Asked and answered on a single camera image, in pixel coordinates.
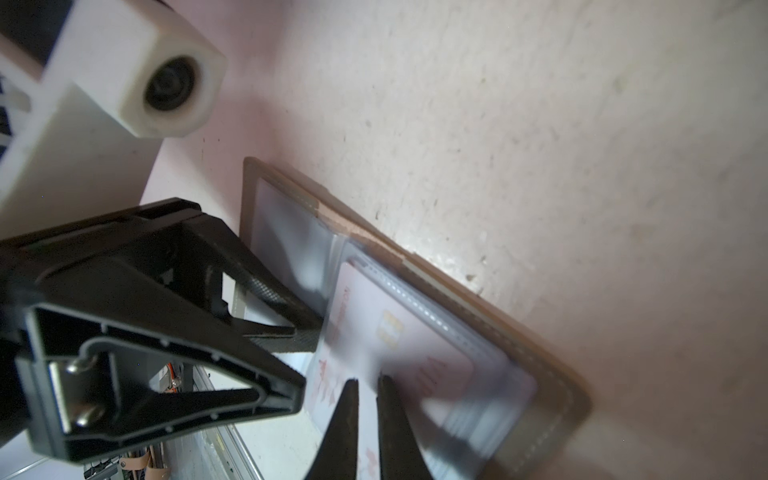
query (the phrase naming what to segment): white card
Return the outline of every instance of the white card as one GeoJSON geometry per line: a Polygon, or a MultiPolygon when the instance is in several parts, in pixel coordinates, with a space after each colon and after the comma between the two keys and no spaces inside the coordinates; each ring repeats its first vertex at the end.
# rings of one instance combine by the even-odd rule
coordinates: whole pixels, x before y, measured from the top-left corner
{"type": "Polygon", "coordinates": [[[326,335],[313,358],[305,407],[325,431],[344,382],[360,381],[358,478],[379,478],[376,383],[394,378],[419,444],[428,448],[465,394],[474,365],[349,263],[339,271],[326,335]]]}

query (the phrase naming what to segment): wallet stitching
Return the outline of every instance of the wallet stitching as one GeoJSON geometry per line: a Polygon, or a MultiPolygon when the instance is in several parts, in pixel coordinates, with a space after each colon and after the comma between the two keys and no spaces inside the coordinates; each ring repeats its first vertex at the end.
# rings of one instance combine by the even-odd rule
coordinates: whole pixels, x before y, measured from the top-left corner
{"type": "Polygon", "coordinates": [[[525,466],[526,463],[531,459],[533,454],[536,452],[536,450],[541,447],[541,445],[544,444],[544,442],[549,438],[549,436],[554,432],[554,430],[560,425],[560,423],[563,421],[565,416],[568,414],[568,412],[571,411],[571,408],[574,405],[574,395],[573,390],[568,387],[568,385],[562,380],[560,376],[556,376],[552,369],[547,368],[547,366],[542,365],[542,362],[539,362],[538,359],[533,357],[526,349],[520,347],[519,345],[513,343],[510,339],[504,337],[499,333],[499,331],[494,328],[493,326],[489,325],[486,321],[484,321],[479,316],[475,315],[472,311],[466,309],[461,303],[456,302],[451,297],[445,295],[440,290],[436,289],[432,285],[429,285],[429,283],[424,282],[425,286],[427,286],[430,290],[432,290],[433,293],[438,294],[440,297],[444,298],[445,300],[448,300],[452,305],[457,306],[464,314],[469,315],[471,318],[473,318],[476,322],[480,324],[483,328],[488,330],[493,336],[500,339],[503,343],[507,344],[508,346],[515,349],[515,351],[521,355],[523,355],[530,363],[532,363],[535,367],[544,370],[550,377],[557,380],[558,385],[563,388],[565,391],[565,404],[563,405],[563,408],[560,410],[560,412],[555,416],[555,418],[552,420],[552,422],[549,424],[549,427],[541,434],[539,437],[536,438],[536,440],[531,443],[531,445],[528,447],[528,450],[525,452],[525,457],[518,462],[517,465],[512,469],[512,474],[515,475],[517,472],[520,471],[521,468],[525,466]]]}

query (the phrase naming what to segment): camera lens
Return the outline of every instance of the camera lens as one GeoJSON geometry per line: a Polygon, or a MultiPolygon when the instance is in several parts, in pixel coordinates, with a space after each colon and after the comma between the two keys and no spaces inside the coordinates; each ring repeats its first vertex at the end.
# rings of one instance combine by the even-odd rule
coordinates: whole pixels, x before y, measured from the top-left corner
{"type": "Polygon", "coordinates": [[[193,88],[192,64],[186,58],[174,58],[154,72],[144,99],[155,110],[174,110],[187,101],[193,88]]]}

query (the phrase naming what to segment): open wallet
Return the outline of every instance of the open wallet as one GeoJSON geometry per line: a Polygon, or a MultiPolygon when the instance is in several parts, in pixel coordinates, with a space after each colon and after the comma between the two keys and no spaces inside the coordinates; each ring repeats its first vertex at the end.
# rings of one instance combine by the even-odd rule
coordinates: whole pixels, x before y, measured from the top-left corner
{"type": "MultiPolygon", "coordinates": [[[[382,375],[397,384],[433,478],[525,478],[591,411],[582,380],[533,333],[296,171],[245,159],[240,239],[325,319],[309,348],[252,339],[273,353],[314,352],[304,409],[318,430],[328,435],[344,385],[359,379],[357,478],[383,478],[382,375]]],[[[259,309],[236,286],[233,316],[259,309]]]]}

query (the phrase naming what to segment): white tabletop surface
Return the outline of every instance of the white tabletop surface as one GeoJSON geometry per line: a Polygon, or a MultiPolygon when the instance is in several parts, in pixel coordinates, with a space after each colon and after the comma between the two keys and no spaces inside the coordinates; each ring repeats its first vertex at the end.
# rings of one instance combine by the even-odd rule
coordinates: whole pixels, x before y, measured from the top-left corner
{"type": "Polygon", "coordinates": [[[230,63],[146,201],[286,162],[524,323],[596,405],[536,478],[768,476],[767,3],[169,3],[230,63]]]}

